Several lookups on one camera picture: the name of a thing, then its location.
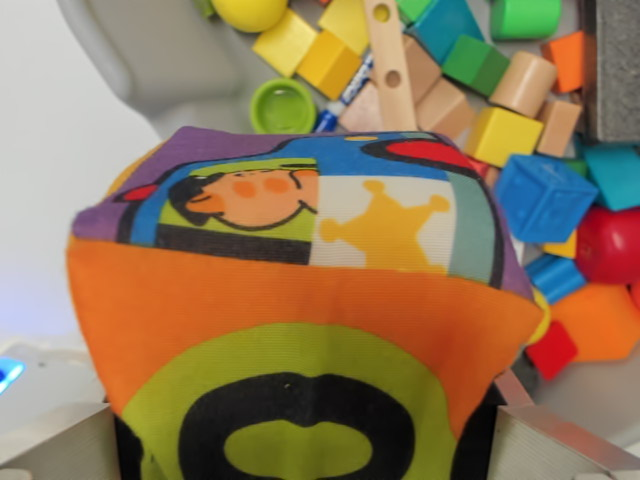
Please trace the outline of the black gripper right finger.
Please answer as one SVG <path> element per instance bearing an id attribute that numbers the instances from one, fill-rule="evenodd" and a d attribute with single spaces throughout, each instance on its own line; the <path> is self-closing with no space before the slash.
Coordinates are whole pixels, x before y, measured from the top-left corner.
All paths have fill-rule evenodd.
<path id="1" fill-rule="evenodd" d="M 508 370 L 461 438 L 463 479 L 637 479 L 639 458 L 533 403 Z"/>

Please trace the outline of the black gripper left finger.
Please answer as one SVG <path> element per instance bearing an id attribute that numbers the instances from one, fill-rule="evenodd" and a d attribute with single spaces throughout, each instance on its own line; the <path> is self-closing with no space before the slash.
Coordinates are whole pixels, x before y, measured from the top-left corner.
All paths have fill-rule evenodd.
<path id="1" fill-rule="evenodd" d="M 61 405 L 1 434 L 3 479 L 141 479 L 142 460 L 106 401 Z"/>

